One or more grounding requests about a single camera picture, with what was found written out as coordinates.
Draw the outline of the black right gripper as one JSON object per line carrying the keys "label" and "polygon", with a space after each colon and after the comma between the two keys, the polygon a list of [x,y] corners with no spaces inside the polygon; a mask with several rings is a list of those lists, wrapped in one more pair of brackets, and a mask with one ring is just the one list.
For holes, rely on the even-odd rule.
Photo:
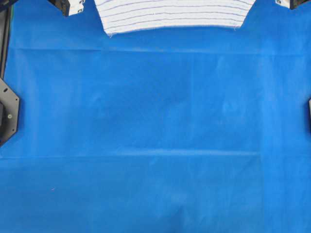
{"label": "black right gripper", "polygon": [[288,9],[296,9],[298,6],[309,2],[310,0],[275,0],[275,3]]}

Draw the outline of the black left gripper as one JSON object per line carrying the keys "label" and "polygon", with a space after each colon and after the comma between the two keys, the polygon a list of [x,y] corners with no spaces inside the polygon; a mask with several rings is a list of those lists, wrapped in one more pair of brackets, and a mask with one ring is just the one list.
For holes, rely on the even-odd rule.
{"label": "black left gripper", "polygon": [[69,17],[83,12],[85,0],[49,0],[49,2],[59,9],[63,16]]}

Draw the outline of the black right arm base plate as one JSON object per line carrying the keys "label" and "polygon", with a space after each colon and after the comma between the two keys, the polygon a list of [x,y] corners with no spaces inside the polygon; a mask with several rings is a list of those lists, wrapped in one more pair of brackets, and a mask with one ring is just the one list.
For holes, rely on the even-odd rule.
{"label": "black right arm base plate", "polygon": [[308,108],[309,108],[309,110],[308,110],[308,114],[309,114],[309,116],[308,116],[308,119],[309,119],[309,126],[310,126],[310,130],[311,130],[311,98],[309,99],[309,101],[308,101]]}

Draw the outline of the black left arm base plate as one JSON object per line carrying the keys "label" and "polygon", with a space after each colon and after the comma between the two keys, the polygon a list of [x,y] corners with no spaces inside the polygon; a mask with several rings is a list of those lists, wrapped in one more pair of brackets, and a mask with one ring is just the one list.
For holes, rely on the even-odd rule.
{"label": "black left arm base plate", "polygon": [[16,132],[18,126],[19,97],[0,80],[0,146],[3,146]]}

